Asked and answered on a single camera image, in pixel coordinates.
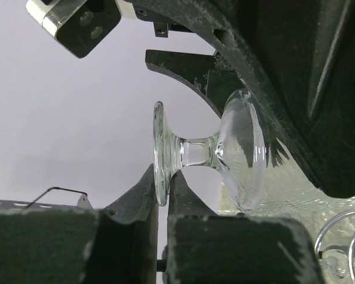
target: wire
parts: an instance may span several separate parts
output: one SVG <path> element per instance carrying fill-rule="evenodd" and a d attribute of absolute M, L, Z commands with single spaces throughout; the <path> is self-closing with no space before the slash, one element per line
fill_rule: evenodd
<path fill-rule="evenodd" d="M 83 191 L 76 191 L 74 189 L 68 189 L 68 188 L 60 188 L 58 186 L 54 186 L 52 188 L 49 188 L 48 190 L 46 190 L 44 193 L 42 193 L 40 196 L 38 196 L 35 200 L 33 200 L 32 202 L 30 202 L 26 207 L 24 207 L 24 209 L 29 208 L 30 206 L 32 206 L 33 204 L 35 204 L 38 200 L 40 200 L 42 197 L 44 197 L 46 194 L 48 194 L 50 191 L 53 190 L 59 190 L 59 191 L 69 191 L 69 192 L 75 192 L 75 193 L 81 193 L 84 194 L 85 196 L 88 197 L 88 194 L 86 192 Z"/>

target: gray wall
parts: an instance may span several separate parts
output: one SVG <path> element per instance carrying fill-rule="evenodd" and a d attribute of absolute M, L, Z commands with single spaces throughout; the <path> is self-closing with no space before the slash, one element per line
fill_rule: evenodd
<path fill-rule="evenodd" d="M 0 199 L 30 201 L 64 186 L 86 191 L 95 208 L 116 200 L 152 163 L 157 100 L 177 134 L 198 138 L 217 130 L 219 119 L 198 95 L 146 69 L 146 49 L 214 51 L 196 35 L 155 38 L 151 23 L 122 19 L 78 60 L 27 14 L 25 1 L 0 0 Z M 198 167 L 184 174 L 216 208 L 219 174 Z M 77 198 L 56 192 L 43 200 L 74 204 Z M 166 212 L 160 210 L 159 253 Z"/>

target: glass stem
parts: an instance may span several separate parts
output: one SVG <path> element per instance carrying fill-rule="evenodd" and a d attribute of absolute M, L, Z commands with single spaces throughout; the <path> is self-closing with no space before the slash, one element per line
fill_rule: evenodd
<path fill-rule="evenodd" d="M 184 139 L 175 136 L 172 157 L 172 176 L 180 169 L 190 166 L 206 166 L 219 169 L 215 154 L 218 133 L 202 139 Z"/>

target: textured surface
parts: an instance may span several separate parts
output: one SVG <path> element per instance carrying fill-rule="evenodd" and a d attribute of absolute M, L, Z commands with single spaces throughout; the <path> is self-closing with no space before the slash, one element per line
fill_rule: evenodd
<path fill-rule="evenodd" d="M 284 164 L 275 172 L 271 168 L 269 164 L 261 203 L 254 214 L 316 214 L 334 208 L 340 211 L 355 209 L 355 196 L 347 199 L 327 196 L 308 181 L 294 159 L 284 159 Z M 220 214 L 237 211 L 230 197 L 222 184 L 218 203 Z"/>
<path fill-rule="evenodd" d="M 169 283 L 323 283 L 311 246 L 293 220 L 170 216 Z"/>
<path fill-rule="evenodd" d="M 0 211 L 0 283 L 80 283 L 98 215 L 84 211 Z"/>

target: black plastic part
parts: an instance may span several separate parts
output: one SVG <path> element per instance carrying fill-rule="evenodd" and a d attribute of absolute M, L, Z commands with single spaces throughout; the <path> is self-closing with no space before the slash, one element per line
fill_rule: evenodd
<path fill-rule="evenodd" d="M 154 23 L 154 32 L 156 37 L 168 37 L 169 26 L 161 22 Z"/>
<path fill-rule="evenodd" d="M 154 284 L 158 207 L 151 165 L 103 211 L 0 211 L 0 283 Z"/>
<path fill-rule="evenodd" d="M 213 45 L 309 180 L 355 195 L 355 0 L 127 1 Z"/>
<path fill-rule="evenodd" d="M 190 87 L 219 117 L 230 94 L 244 87 L 237 73 L 221 55 L 147 50 L 146 66 L 151 71 L 174 78 Z"/>
<path fill-rule="evenodd" d="M 145 7 L 133 5 L 135 10 L 135 15 L 139 20 L 145 22 L 162 22 L 164 24 L 179 24 L 176 21 L 171 20 L 170 18 L 163 16 L 159 13 L 154 12 L 153 10 L 149 10 Z"/>
<path fill-rule="evenodd" d="M 164 283 L 324 283 L 303 225 L 284 218 L 217 216 L 181 171 L 170 183 L 167 229 Z"/>

